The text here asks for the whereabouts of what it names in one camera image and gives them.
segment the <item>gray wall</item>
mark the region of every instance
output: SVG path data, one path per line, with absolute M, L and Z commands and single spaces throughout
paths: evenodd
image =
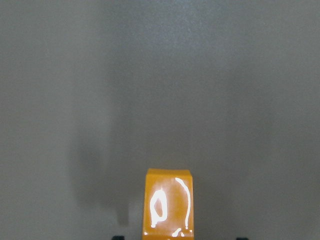
M 198 240 L 320 237 L 319 1 L 1 1 L 0 239 L 141 238 L 190 169 Z

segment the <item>glossy orange surface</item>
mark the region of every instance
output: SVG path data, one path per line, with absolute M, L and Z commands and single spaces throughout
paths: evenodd
M 142 240 L 181 238 L 194 239 L 192 175 L 151 168 L 145 178 Z

